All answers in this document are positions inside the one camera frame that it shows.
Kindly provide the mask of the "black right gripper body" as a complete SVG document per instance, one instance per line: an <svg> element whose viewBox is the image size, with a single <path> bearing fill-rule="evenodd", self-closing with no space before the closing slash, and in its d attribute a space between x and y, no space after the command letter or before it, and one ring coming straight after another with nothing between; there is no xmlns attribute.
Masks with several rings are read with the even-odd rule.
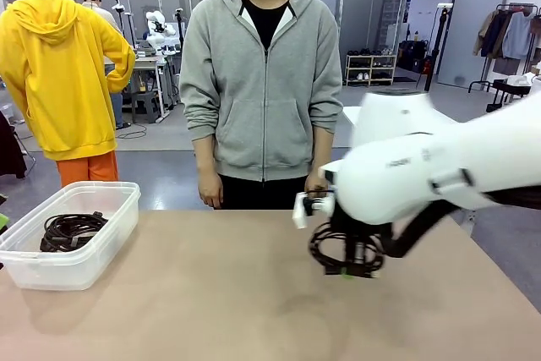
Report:
<svg viewBox="0 0 541 361"><path fill-rule="evenodd" d="M381 225L369 225L353 219L331 219L331 230L344 237L345 260L376 260L382 257Z"/></svg>

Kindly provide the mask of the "person's left hand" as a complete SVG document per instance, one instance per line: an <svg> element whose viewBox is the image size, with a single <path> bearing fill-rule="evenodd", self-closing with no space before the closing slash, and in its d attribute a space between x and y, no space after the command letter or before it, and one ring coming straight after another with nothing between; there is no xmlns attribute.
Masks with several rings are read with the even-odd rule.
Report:
<svg viewBox="0 0 541 361"><path fill-rule="evenodd" d="M319 168L314 166L305 180L304 192L311 197L322 197L326 194L328 182L320 175Z"/></svg>

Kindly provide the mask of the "person's right hand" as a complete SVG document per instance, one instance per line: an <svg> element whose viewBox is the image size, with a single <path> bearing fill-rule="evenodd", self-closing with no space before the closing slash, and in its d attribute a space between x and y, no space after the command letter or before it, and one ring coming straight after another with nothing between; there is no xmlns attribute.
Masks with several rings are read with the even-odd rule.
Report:
<svg viewBox="0 0 541 361"><path fill-rule="evenodd" d="M223 186L221 178L215 172L202 173L198 182L199 196L203 203L212 209L221 209Z"/></svg>

